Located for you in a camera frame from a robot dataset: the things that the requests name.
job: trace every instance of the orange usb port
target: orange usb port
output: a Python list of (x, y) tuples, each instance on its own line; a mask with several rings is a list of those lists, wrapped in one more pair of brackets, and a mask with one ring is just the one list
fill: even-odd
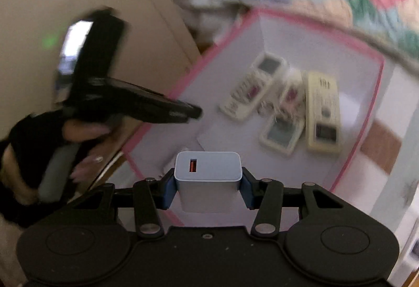
[(189, 163), (189, 172), (196, 172), (196, 159), (191, 159)]

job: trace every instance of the pink edge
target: pink edge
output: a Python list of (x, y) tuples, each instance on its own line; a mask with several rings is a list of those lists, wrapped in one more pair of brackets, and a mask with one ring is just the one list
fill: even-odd
[[(360, 141), (362, 139), (362, 136), (364, 135), (365, 129), (368, 125), (368, 121), (370, 119), (372, 109), (374, 107), (374, 104), (376, 102), (376, 98), (378, 95), (378, 90), (380, 88), (381, 83), (381, 77), (383, 74), (384, 69), (384, 62), (385, 57), (383, 54), (381, 54), (379, 51), (372, 49), (368, 44), (365, 42), (356, 39), (354, 36), (347, 35), (346, 33), (334, 29), (331, 26), (326, 26), (325, 24), (322, 24), (321, 22), (317, 22), (315, 20), (312, 20), (309, 17), (300, 16), (300, 15), (294, 15), (292, 13), (286, 13), (284, 11), (279, 10), (272, 10), (268, 8), (256, 8), (251, 10), (245, 17), (241, 25), (234, 26), (231, 30), (231, 32), (225, 37), (224, 40), (222, 40), (218, 45), (214, 45), (211, 47), (203, 57), (197, 60), (196, 64), (193, 66), (191, 71), (185, 75), (183, 78), (181, 78), (173, 88), (173, 90), (168, 94), (168, 97), (171, 99), (177, 99), (182, 92), (187, 88), (187, 86), (198, 76), (198, 74), (209, 64), (219, 53), (223, 51), (223, 49), (233, 41), (233, 39), (241, 34), (244, 30), (246, 30), (255, 20), (260, 18), (261, 16), (269, 16), (274, 18), (283, 18), (284, 20), (287, 20), (289, 22), (292, 22), (294, 24), (302, 25), (308, 29), (314, 30), (320, 34), (323, 34), (339, 43), (343, 43), (347, 47), (358, 51), (359, 53), (368, 56), (371, 60), (375, 60), (380, 64), (380, 71), (378, 74), (376, 87), (374, 90), (374, 95), (371, 100), (371, 104), (369, 106), (367, 116), (364, 120), (364, 123), (362, 124), (361, 130), (358, 134), (357, 140), (355, 141), (355, 144), (351, 150), (351, 152), (348, 155), (348, 158), (345, 162), (345, 164), (342, 167), (341, 172), (339, 173), (338, 177), (336, 178), (335, 182), (333, 183), (332, 187), (330, 188), (330, 191), (333, 191), (339, 181), (341, 180), (343, 174), (345, 173), (346, 169), (349, 167), (350, 163), (353, 160), (353, 157), (355, 155), (356, 150), (358, 149), (360, 145)], [(144, 177), (142, 176), (141, 172), (135, 165), (133, 159), (129, 155), (130, 152), (134, 149), (134, 147), (141, 141), (143, 136), (150, 130), (152, 127), (151, 124), (145, 124), (142, 125), (138, 131), (129, 139), (129, 141), (125, 144), (122, 151), (125, 154), (125, 157), (127, 158), (127, 161), (129, 162), (129, 165), (133, 169), (133, 171), (137, 174), (138, 177)], [(174, 219), (176, 219), (178, 222), (182, 223), (177, 216), (169, 211)]]
[[(125, 155), (126, 161), (128, 162), (129, 166), (131, 167), (135, 175), (138, 178), (140, 178), (140, 180), (145, 179), (144, 175), (142, 174), (140, 169), (137, 167), (133, 158), (128, 153), (124, 153), (124, 155)], [(174, 226), (185, 226), (185, 224), (183, 224), (183, 222), (175, 215), (173, 211), (165, 210), (163, 212)]]

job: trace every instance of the white charger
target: white charger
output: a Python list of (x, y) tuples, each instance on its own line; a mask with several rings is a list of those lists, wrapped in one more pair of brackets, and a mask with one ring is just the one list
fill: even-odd
[(235, 152), (184, 151), (176, 157), (175, 179), (185, 212), (229, 212), (241, 178), (240, 156)]

